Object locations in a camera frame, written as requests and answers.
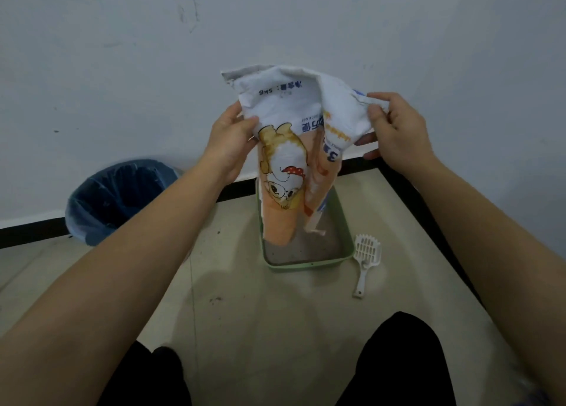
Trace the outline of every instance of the floor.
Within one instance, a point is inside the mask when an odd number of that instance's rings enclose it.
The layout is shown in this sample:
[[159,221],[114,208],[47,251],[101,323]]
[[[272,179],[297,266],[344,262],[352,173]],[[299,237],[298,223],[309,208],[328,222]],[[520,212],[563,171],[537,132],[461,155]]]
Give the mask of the floor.
[[[352,298],[354,260],[270,271],[249,196],[216,205],[139,340],[179,353],[195,405],[332,405],[364,342],[402,310],[440,338],[459,405],[517,401],[516,359],[379,171],[340,177],[336,189],[352,234],[383,245],[363,300]],[[86,251],[66,236],[0,250],[0,335]]]

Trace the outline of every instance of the blue trash bin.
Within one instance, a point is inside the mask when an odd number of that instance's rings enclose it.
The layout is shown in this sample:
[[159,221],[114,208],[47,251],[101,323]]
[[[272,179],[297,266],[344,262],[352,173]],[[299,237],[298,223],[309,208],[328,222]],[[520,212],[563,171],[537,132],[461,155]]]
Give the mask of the blue trash bin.
[[95,246],[141,211],[179,178],[180,172],[157,160],[118,163],[87,178],[69,197],[69,232]]

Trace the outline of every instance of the wall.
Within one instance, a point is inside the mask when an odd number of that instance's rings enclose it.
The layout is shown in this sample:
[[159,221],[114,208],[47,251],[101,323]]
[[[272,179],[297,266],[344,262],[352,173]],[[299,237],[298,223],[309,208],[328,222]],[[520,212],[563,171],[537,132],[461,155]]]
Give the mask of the wall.
[[0,0],[0,227],[59,217],[117,161],[192,166],[235,99],[219,71],[272,62],[402,93],[450,167],[566,255],[565,1]]

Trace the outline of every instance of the person's left arm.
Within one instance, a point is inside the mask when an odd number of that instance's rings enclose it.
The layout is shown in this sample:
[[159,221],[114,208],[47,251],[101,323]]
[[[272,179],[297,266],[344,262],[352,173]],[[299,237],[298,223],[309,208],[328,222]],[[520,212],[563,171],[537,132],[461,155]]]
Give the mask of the person's left arm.
[[98,401],[257,142],[258,119],[240,111],[231,105],[198,164],[60,276],[0,340],[3,403]]

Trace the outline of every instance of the white plastic scoop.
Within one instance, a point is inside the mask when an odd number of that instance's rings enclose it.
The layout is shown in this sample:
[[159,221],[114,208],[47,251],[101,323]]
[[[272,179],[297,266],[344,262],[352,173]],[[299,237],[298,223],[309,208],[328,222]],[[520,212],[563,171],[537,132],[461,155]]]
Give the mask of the white plastic scoop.
[[381,263],[381,244],[373,236],[356,235],[356,252],[354,258],[359,263],[359,280],[353,296],[363,298],[366,288],[366,274],[370,267]]

